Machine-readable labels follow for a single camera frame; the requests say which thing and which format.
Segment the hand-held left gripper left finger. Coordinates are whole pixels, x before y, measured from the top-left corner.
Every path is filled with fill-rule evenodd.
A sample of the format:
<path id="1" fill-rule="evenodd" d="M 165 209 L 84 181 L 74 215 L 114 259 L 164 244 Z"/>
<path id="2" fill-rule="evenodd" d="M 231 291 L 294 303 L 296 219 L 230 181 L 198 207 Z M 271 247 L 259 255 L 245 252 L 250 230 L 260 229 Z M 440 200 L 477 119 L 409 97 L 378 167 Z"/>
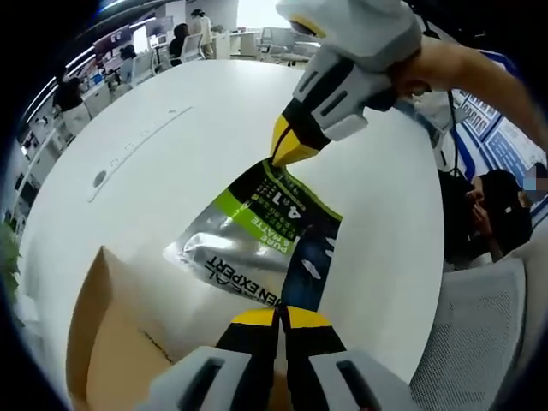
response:
<path id="1" fill-rule="evenodd" d="M 156 377 L 138 410 L 266 410 L 274 381 L 279 315 L 274 308 L 232 319 L 213 347 L 202 346 Z"/>

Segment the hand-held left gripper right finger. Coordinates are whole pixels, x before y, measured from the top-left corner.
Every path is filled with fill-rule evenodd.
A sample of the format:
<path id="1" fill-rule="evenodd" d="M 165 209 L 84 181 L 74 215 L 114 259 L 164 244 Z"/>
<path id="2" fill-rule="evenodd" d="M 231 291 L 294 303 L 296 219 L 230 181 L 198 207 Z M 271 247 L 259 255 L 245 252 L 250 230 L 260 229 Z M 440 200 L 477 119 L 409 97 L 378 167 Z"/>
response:
<path id="1" fill-rule="evenodd" d="M 280 308 L 294 410 L 418 410 L 407 383 L 359 349 L 347 349 L 323 315 Z"/>

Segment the person's right hand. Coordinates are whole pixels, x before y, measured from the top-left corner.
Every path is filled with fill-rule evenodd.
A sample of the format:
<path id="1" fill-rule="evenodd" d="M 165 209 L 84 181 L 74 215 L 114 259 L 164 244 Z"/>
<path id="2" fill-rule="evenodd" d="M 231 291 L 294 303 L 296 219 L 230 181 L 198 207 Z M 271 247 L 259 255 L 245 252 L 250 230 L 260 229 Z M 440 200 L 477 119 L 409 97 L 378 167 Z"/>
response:
<path id="1" fill-rule="evenodd" d="M 395 63 L 389 70 L 389 77 L 401 96 L 420 96 L 445 89 L 438 69 L 438 53 L 423 46 L 408 59 Z"/>

